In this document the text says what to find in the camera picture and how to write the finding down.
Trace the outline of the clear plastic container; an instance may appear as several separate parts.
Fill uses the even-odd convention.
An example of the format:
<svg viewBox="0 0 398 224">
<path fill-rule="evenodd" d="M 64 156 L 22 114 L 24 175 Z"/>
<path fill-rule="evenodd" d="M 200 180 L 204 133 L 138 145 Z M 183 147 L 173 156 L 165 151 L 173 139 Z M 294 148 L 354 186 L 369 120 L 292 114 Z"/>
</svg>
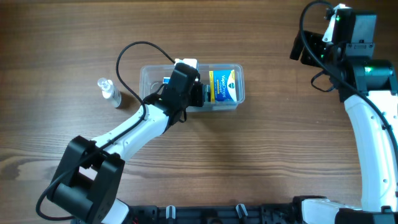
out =
<svg viewBox="0 0 398 224">
<path fill-rule="evenodd" d="M 163 77 L 170 77 L 174 70 L 173 65 L 146 65 L 141 68 L 139 96 L 145 96 L 155 92 L 161 84 Z M 223 111 L 235 110 L 239 104 L 245 100 L 244 72 L 240 64 L 237 63 L 219 63 L 219 64 L 200 64 L 198 71 L 201 75 L 201 82 L 205 85 L 210 84 L 209 71 L 211 70 L 235 70 L 236 79 L 236 95 L 237 101 L 209 102 L 203 107 L 189 106 L 187 112 L 207 112 L 207 111 Z"/>
</svg>

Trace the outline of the blue VapoDrops box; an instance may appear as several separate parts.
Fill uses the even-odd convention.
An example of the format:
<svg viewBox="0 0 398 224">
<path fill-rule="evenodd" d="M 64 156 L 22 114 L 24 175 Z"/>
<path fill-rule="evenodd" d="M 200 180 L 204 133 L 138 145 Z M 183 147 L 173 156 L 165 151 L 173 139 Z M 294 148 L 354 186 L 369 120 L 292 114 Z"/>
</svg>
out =
<svg viewBox="0 0 398 224">
<path fill-rule="evenodd" d="M 211 70 L 209 79 L 212 103 L 237 101 L 235 70 Z"/>
</svg>

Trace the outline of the white Panadol box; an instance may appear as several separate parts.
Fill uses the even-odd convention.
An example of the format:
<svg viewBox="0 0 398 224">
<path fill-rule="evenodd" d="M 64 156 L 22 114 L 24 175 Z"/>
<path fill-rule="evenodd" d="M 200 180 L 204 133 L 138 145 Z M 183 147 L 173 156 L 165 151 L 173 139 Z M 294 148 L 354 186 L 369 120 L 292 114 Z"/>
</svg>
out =
<svg viewBox="0 0 398 224">
<path fill-rule="evenodd" d="M 170 77 L 164 77 L 163 78 L 163 84 L 168 84 L 170 81 Z"/>
</svg>

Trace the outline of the white spray bottle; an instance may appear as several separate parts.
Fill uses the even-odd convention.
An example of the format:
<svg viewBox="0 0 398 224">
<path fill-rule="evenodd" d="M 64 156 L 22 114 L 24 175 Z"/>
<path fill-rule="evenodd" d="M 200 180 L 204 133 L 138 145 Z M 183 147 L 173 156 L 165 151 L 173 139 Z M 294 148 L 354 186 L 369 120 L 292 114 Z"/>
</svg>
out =
<svg viewBox="0 0 398 224">
<path fill-rule="evenodd" d="M 118 108 L 121 105 L 121 92 L 116 88 L 112 80 L 100 78 L 97 85 L 101 89 L 103 98 L 111 103 L 114 108 Z"/>
</svg>

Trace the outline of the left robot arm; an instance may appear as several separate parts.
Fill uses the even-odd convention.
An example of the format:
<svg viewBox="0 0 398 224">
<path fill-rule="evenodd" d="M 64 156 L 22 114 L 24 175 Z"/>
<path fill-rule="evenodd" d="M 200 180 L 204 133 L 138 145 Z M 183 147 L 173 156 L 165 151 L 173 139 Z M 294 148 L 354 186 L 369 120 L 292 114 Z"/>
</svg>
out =
<svg viewBox="0 0 398 224">
<path fill-rule="evenodd" d="M 67 145 L 51 184 L 43 192 L 75 223 L 127 223 L 130 206 L 116 197 L 125 163 L 145 144 L 186 120 L 188 106 L 201 106 L 210 87 L 195 82 L 191 90 L 171 83 L 161 94 L 144 98 L 144 106 L 112 131 L 92 140 L 81 136 Z"/>
</svg>

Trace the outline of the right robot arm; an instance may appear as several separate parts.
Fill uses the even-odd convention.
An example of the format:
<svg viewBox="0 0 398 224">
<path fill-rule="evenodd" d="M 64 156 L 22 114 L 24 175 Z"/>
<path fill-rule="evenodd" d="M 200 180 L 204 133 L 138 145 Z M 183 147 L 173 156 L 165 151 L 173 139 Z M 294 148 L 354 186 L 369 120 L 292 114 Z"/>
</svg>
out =
<svg viewBox="0 0 398 224">
<path fill-rule="evenodd" d="M 397 223 L 397 80 L 393 65 L 374 60 L 373 43 L 335 42 L 300 31 L 290 57 L 322 68 L 353 127 L 362 178 L 361 206 L 327 198 L 299 201 L 304 223 Z"/>
</svg>

